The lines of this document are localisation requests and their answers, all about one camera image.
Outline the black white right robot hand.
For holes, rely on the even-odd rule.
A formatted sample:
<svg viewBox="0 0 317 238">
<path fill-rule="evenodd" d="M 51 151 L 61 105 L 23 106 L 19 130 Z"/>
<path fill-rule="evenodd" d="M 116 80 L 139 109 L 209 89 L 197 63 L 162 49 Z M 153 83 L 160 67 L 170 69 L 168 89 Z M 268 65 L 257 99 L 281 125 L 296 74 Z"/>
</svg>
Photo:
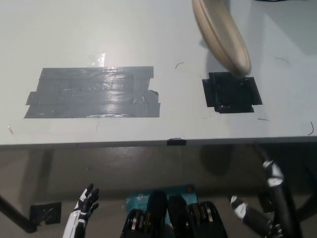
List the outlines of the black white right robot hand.
<svg viewBox="0 0 317 238">
<path fill-rule="evenodd" d="M 295 203 L 281 168 L 260 145 L 254 144 L 253 148 L 263 163 L 274 219 L 269 219 L 237 196 L 230 196 L 231 208 L 244 225 L 263 238 L 301 238 L 303 234 Z"/>
</svg>

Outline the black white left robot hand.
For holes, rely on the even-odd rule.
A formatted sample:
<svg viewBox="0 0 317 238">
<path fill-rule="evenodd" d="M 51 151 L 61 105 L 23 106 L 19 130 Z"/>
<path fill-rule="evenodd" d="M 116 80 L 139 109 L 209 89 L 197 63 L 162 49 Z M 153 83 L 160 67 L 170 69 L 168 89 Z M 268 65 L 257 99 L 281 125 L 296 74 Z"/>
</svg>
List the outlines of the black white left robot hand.
<svg viewBox="0 0 317 238">
<path fill-rule="evenodd" d="M 88 220 L 99 206 L 99 189 L 91 183 L 80 195 L 66 223 L 63 238 L 84 238 Z"/>
</svg>

